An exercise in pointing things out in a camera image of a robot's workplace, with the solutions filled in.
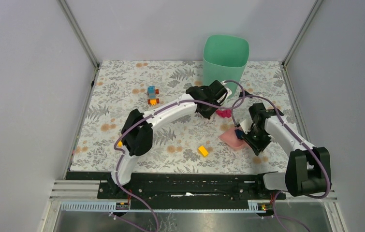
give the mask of floral tablecloth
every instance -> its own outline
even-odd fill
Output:
[[[296,128],[278,62],[248,62],[241,84],[250,93],[272,100]],[[156,106],[147,104],[147,87],[151,85],[160,90]],[[120,156],[113,145],[128,113],[135,108],[143,112],[163,105],[194,85],[202,85],[201,61],[104,61],[70,170],[113,170]],[[225,106],[231,106],[234,100],[228,99]],[[246,100],[234,110],[235,119],[240,122],[249,117],[248,108],[256,102],[260,101]],[[286,169],[288,157],[278,143],[271,143],[257,157],[250,148],[234,151],[221,142],[218,136],[233,126],[230,118],[216,114],[210,120],[199,114],[177,119],[154,133],[152,149],[139,158],[134,171],[257,174]],[[197,151],[201,145],[209,151],[206,158]]]

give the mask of green bin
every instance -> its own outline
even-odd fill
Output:
[[[210,36],[204,48],[204,85],[215,80],[239,82],[248,58],[249,44],[245,39],[231,35]],[[235,93],[238,85],[228,83],[227,87]]]

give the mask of black base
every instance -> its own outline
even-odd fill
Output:
[[[270,200],[276,191],[261,186],[261,175],[145,174],[133,173],[124,188],[141,197],[153,209],[246,209],[248,200]],[[127,199],[111,179],[100,183],[98,199]],[[175,197],[171,195],[196,196]],[[278,199],[285,199],[280,194]],[[136,199],[132,209],[146,209]]]

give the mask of gray wall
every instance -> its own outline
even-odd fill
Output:
[[[100,61],[202,60],[208,36],[246,38],[250,60],[283,60],[315,0],[68,0]]]
[[[351,232],[365,231],[365,1],[325,0],[289,64],[308,133],[331,152]]]
[[[57,1],[0,1],[0,232],[37,229],[92,72]]]

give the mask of pink sponge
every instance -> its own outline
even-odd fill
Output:
[[[225,133],[221,134],[219,136],[219,139],[225,142],[228,146],[232,147],[234,150],[240,150],[244,147],[249,147],[249,145],[245,141],[238,139],[235,133],[236,129],[242,130],[242,128],[240,127],[239,128],[232,127]]]
[[[220,117],[231,117],[231,110],[217,110],[217,115]]]

